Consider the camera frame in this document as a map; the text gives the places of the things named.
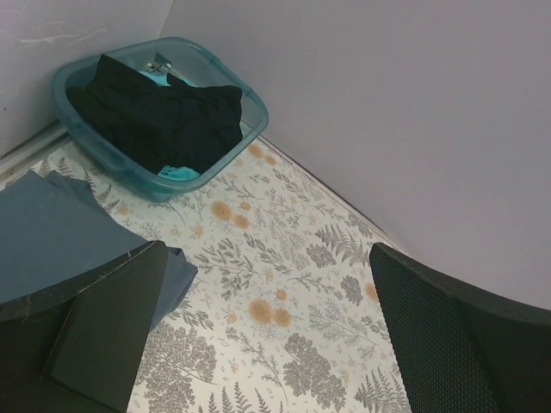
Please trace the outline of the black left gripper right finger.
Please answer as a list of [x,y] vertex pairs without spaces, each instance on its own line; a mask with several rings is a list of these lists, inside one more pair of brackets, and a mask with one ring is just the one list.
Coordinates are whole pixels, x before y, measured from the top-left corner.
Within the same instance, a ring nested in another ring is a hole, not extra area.
[[375,289],[414,412],[548,412],[550,312],[375,243]]

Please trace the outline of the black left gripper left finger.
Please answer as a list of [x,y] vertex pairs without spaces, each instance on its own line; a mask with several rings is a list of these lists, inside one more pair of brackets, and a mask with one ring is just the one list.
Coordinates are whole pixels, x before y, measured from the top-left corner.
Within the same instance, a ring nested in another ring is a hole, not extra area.
[[1,304],[3,412],[124,412],[168,261],[160,241]]

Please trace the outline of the blue-grey t shirt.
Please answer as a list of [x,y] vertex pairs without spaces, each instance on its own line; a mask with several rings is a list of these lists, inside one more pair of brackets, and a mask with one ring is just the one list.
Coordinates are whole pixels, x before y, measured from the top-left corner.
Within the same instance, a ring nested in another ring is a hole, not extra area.
[[1,192],[1,319],[24,299],[146,243],[118,224],[86,181],[30,171]]

